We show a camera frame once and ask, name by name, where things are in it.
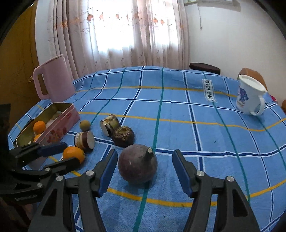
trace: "black stool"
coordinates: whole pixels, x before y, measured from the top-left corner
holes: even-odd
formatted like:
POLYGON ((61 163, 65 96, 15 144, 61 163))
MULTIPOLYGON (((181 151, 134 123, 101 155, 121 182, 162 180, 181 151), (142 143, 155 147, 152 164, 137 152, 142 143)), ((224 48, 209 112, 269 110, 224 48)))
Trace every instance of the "black stool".
POLYGON ((220 75, 221 70, 215 66, 207 65, 203 63, 190 63, 190 69, 199 70, 199 71, 205 71, 210 73, 215 73, 220 75))

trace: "metal screw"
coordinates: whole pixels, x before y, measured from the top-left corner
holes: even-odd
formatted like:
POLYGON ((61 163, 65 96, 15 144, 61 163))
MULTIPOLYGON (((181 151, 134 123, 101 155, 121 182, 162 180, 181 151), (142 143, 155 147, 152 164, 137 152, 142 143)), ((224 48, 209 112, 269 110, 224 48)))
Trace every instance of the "metal screw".
POLYGON ((197 175, 198 176, 204 176, 204 172, 203 171, 197 171, 197 175))
POLYGON ((87 176, 92 176, 93 174, 94 174, 94 171, 92 171, 92 170, 86 171, 87 176))
POLYGON ((150 147, 150 148, 148 148, 147 152, 148 152, 149 154, 153 153, 152 148, 151 148, 151 147, 150 147))
POLYGON ((62 180, 63 180, 63 176, 58 176, 58 177, 56 178, 56 180, 57 180, 57 181, 62 181, 62 180))
POLYGON ((43 184, 42 183, 37 183, 37 187, 41 188, 41 187, 43 187, 43 184))
POLYGON ((228 177, 227 177, 227 180, 228 180, 229 182, 233 182, 233 181, 234 181, 234 178, 233 178, 232 176, 228 176, 228 177))

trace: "pink tin box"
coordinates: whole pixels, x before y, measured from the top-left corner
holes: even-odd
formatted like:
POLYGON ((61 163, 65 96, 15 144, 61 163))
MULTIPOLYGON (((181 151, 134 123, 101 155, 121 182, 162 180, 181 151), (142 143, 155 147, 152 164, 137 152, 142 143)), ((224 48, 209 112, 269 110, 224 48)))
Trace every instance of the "pink tin box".
MULTIPOLYGON (((35 119, 27 124, 15 140, 14 146, 24 146, 33 142, 33 126, 38 121, 48 123, 57 112, 62 112, 37 139, 40 145, 48 145, 59 142, 65 134, 80 120, 80 116, 72 103, 52 103, 35 119)), ((40 157, 29 164, 33 170, 39 170, 46 158, 40 157)))

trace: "orange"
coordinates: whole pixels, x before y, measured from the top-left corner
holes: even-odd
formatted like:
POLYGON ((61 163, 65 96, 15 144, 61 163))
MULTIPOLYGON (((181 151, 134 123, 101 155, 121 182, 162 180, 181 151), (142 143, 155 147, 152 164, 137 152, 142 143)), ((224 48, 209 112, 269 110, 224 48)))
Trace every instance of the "orange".
POLYGON ((36 135, 39 135, 44 132, 46 129, 46 124, 43 121, 38 121, 34 124, 33 130, 36 135))
POLYGON ((34 138, 34 142, 36 142, 36 141, 37 141, 37 139, 38 139, 40 136, 41 136, 41 134, 36 135, 36 136, 35 136, 35 138, 34 138))
POLYGON ((80 163, 82 163, 85 158, 84 151, 78 147, 67 147, 63 151, 63 159, 68 159, 72 157, 77 158, 80 161, 80 163))

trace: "floral curtain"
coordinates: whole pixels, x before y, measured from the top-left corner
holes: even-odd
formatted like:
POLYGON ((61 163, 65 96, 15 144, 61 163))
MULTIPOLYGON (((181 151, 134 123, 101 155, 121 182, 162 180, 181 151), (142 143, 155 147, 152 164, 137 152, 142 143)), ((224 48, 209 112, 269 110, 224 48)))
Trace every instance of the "floral curtain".
POLYGON ((74 79, 98 70, 155 65, 185 69, 183 0, 50 0, 51 56, 64 54, 74 79))

